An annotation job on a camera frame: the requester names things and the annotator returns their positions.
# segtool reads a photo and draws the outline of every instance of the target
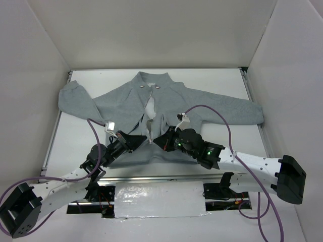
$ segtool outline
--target white backdrop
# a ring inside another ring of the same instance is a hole
[[[308,0],[279,0],[248,76],[262,105],[276,156],[294,156],[307,172],[295,206],[306,240],[323,237],[323,19]]]
[[[248,66],[277,0],[28,0],[72,69]]]

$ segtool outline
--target white platform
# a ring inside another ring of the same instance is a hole
[[[169,72],[174,81],[183,81],[187,87],[226,94],[247,99],[238,69],[206,70],[141,70],[150,73]],[[138,70],[74,71],[77,80],[91,97],[102,95],[131,80]],[[104,131],[97,128],[104,141]],[[265,150],[257,126],[232,126],[233,147],[241,152],[265,156]],[[205,140],[228,145],[228,133],[222,125],[205,124],[202,128]],[[56,138],[52,147],[47,175],[60,176],[84,161],[95,139],[86,121],[62,113]],[[198,165],[149,164],[141,167],[110,169],[111,177],[170,176],[190,174],[216,174],[222,171],[206,170]],[[281,215],[285,241],[305,242],[295,208],[276,196],[272,196]],[[250,193],[252,207],[256,207],[256,194]],[[262,196],[262,210],[266,207]],[[200,217],[178,218],[131,218],[102,219],[99,214],[67,215],[67,207],[56,211],[52,218],[34,234],[17,241],[135,241],[135,242],[214,242],[214,241],[263,241],[256,221],[242,217],[238,211],[214,211]],[[256,211],[245,212],[255,216]],[[275,215],[270,209],[262,219],[264,233],[269,241],[279,241],[279,229]]]
[[[77,80],[94,98],[130,81],[138,71],[161,74],[168,72],[175,82],[186,87],[248,99],[239,69],[131,69],[74,71],[71,80]],[[266,157],[257,125],[231,126],[233,147],[241,152]],[[101,143],[105,132],[96,126]],[[228,131],[224,125],[203,124],[201,134],[206,141],[228,146]],[[96,143],[87,122],[62,113],[48,160],[47,175],[61,176],[79,166]],[[219,174],[200,165],[152,163],[107,169],[105,177],[152,177]]]

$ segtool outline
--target wire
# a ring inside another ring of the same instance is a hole
[[[84,179],[86,179],[86,178],[88,178],[88,177],[90,177],[97,169],[98,169],[98,167],[99,167],[99,165],[100,165],[100,161],[101,161],[101,146],[100,146],[100,140],[99,140],[99,137],[98,137],[98,135],[97,135],[97,133],[96,133],[96,131],[95,131],[95,129],[94,129],[94,127],[93,127],[93,125],[91,124],[91,122],[93,122],[93,123],[95,123],[95,124],[97,124],[97,125],[100,125],[100,126],[103,126],[104,127],[104,125],[103,124],[100,124],[100,123],[98,123],[98,122],[96,122],[96,121],[94,121],[94,120],[92,120],[92,119],[90,119],[90,118],[88,118],[87,120],[86,120],[87,122],[88,122],[88,124],[90,125],[90,127],[91,127],[91,129],[92,129],[92,131],[93,131],[93,133],[94,133],[94,135],[95,135],[95,139],[96,139],[96,141],[97,141],[97,146],[98,146],[98,159],[97,159],[97,163],[96,163],[96,165],[95,165],[95,167],[94,167],[94,169],[93,169],[93,171],[92,172],[90,172],[88,175],[86,175],[86,176],[84,176],[84,177],[81,177],[81,178],[79,178],[79,179],[66,179],[66,181],[67,182],[77,182],[77,181],[80,181],[80,180],[84,180]],[[0,197],[0,204],[2,203],[2,201],[3,201],[3,199],[4,199],[4,197],[5,197],[5,195],[12,189],[12,188],[14,188],[15,186],[17,186],[17,185],[19,185],[19,184],[21,184],[21,183],[24,183],[24,182],[27,182],[27,181],[29,181],[29,180],[39,180],[39,179],[46,179],[46,180],[58,180],[58,181],[62,181],[62,178],[58,178],[58,177],[53,177],[53,176],[35,176],[35,177],[30,177],[30,178],[25,178],[25,179],[22,179],[22,180],[20,180],[20,181],[18,181],[18,182],[16,182],[16,183],[14,183],[14,184],[12,184],[10,187],[8,187],[5,191],[4,191],[4,193],[1,195],[1,197]],[[31,233],[33,233],[33,232],[35,232],[36,230],[38,230],[50,217],[51,217],[51,215],[54,213],[54,211],[53,212],[51,212],[42,222],[41,222],[41,224],[38,226],[38,227],[36,227],[34,230],[32,230],[32,231],[30,231],[30,232],[28,232],[28,233],[26,233],[26,236],[27,235],[30,235]],[[0,223],[0,230],[4,233],[4,234],[6,234],[6,235],[8,235],[8,236],[11,236],[10,235],[10,233],[2,226],[2,224]]]
[[[216,111],[215,109],[211,108],[210,106],[203,105],[203,104],[196,105],[196,106],[193,106],[193,107],[189,108],[185,112],[185,114],[187,114],[189,111],[191,111],[192,109],[194,109],[196,107],[206,107],[206,108],[212,110],[213,112],[215,112],[223,120],[223,122],[227,126],[227,129],[228,129],[228,132],[229,132],[229,148],[230,148],[231,153],[234,154],[234,150],[232,148],[232,140],[231,140],[231,129],[229,127],[228,122],[225,120],[225,118],[218,111]],[[283,224],[282,224],[282,221],[281,221],[281,218],[279,216],[278,210],[277,210],[277,208],[276,208],[276,206],[275,206],[272,198],[270,197],[269,193],[267,192],[266,188],[263,186],[263,184],[261,183],[261,181],[259,180],[259,178],[255,175],[255,173],[253,173],[253,171],[237,155],[235,155],[235,157],[244,166],[244,168],[246,168],[246,170],[253,176],[253,178],[257,181],[257,183],[259,184],[259,186],[261,187],[261,189],[265,193],[266,197],[268,198],[268,202],[270,203],[270,205],[273,208],[273,211],[275,213],[275,216],[277,218],[277,222],[278,222],[278,225],[279,225],[279,230],[280,230],[280,234],[281,234],[281,240],[280,241],[283,242],[284,241]],[[268,241],[267,238],[264,236],[263,231],[262,231],[262,228],[261,228],[261,224],[260,224],[260,211],[259,211],[259,209],[258,209],[257,219],[258,219],[258,226],[259,226],[259,230],[260,230],[261,236],[263,237],[263,239],[265,241]]]
[[[244,213],[242,213],[242,211],[241,211],[241,207],[242,207],[242,205],[243,205],[243,204],[246,204],[246,203],[248,203],[248,202],[249,202],[249,201],[244,201],[244,202],[240,203],[240,205],[239,205],[239,207],[238,207],[239,213],[240,213],[243,217],[245,217],[245,218],[249,218],[249,219],[258,219],[258,216],[257,216],[257,217],[249,217],[249,216],[245,215]],[[260,193],[258,193],[258,203],[260,203]],[[260,218],[262,218],[263,216],[265,216],[265,215],[267,214],[267,212],[268,212],[268,210],[269,210],[270,205],[271,205],[271,204],[269,203],[269,200],[268,200],[267,208],[266,208],[266,210],[264,211],[264,213],[263,213],[262,215],[260,215]]]

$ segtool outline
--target fabric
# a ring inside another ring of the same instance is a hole
[[[145,108],[150,98],[154,100],[155,117],[151,119]],[[150,142],[164,134],[169,126],[176,126],[177,114],[197,104],[205,104],[219,111],[230,125],[255,125],[263,122],[262,108],[249,100],[194,90],[182,82],[174,82],[168,73],[149,74],[139,72],[130,82],[100,97],[91,98],[77,81],[68,83],[59,93],[59,108],[73,116],[98,122],[115,122],[114,132],[122,130],[131,135],[146,135]],[[196,108],[188,113],[190,127],[200,132],[202,122],[223,124],[211,110]],[[152,156],[166,153],[159,147],[146,147],[146,152],[137,157],[146,162]],[[172,161],[188,159],[178,154]]]

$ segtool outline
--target sweatshirt cuff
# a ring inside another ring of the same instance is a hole
[[[77,88],[78,86],[79,86],[79,84],[77,83],[77,81],[72,81],[72,82],[69,82],[68,84],[66,84],[63,87],[63,90],[71,90],[71,89]]]

